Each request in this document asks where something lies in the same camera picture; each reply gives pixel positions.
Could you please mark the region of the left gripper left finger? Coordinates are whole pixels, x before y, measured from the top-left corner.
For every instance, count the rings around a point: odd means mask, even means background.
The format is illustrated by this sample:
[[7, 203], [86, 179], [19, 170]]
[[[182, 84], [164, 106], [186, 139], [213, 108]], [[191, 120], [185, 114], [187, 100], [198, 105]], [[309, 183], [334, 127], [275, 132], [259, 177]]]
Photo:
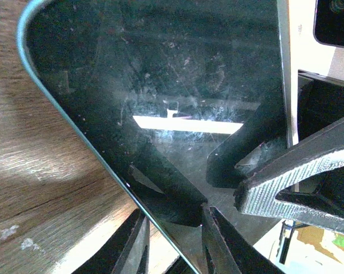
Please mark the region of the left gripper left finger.
[[135, 209], [111, 238], [74, 273], [147, 273], [150, 222]]

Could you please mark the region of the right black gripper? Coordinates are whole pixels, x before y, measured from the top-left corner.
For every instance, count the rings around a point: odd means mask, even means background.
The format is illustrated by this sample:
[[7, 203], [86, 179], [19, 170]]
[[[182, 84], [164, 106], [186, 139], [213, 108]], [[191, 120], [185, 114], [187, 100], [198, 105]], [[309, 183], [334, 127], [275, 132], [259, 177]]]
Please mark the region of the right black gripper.
[[239, 184], [246, 215], [344, 233], [344, 80], [298, 71], [298, 144]]

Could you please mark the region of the black smartphone green edge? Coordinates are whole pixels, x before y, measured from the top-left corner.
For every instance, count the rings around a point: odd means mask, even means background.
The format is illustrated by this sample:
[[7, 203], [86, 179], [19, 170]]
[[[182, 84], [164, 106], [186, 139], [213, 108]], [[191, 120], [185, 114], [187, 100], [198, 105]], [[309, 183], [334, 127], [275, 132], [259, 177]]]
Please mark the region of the black smartphone green edge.
[[277, 1], [31, 1], [17, 45], [34, 82], [194, 272], [202, 208], [235, 208], [287, 147]]

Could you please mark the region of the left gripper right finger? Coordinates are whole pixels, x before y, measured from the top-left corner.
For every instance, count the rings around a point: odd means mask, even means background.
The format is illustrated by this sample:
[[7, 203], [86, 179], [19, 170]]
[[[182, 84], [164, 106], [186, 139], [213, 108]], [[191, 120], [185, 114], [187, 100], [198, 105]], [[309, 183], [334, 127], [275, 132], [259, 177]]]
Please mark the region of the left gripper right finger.
[[202, 206], [202, 246], [208, 273], [282, 273], [215, 207]]

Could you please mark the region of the beige phone case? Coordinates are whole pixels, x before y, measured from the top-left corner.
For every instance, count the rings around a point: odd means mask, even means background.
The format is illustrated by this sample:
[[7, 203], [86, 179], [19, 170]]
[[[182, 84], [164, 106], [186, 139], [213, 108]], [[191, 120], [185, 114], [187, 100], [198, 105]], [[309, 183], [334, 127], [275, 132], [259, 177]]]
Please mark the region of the beige phone case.
[[282, 90], [285, 105], [287, 145], [299, 142], [298, 137], [298, 70], [292, 61], [289, 2], [277, 1], [278, 30], [281, 50]]

